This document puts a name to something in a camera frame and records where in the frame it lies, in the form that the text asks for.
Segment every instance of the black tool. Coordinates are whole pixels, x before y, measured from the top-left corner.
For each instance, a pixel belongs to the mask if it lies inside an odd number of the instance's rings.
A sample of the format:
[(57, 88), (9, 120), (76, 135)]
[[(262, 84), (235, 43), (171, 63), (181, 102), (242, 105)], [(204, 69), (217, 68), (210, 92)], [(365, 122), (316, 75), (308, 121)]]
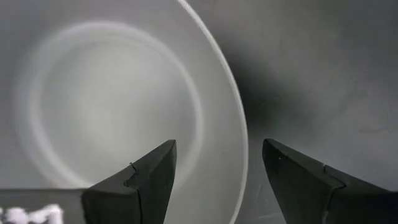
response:
[(0, 221), (162, 224), (174, 183), (176, 158), (176, 142), (168, 140), (88, 189), (0, 190)]
[(262, 157), (287, 224), (398, 223), (398, 193), (266, 139)]

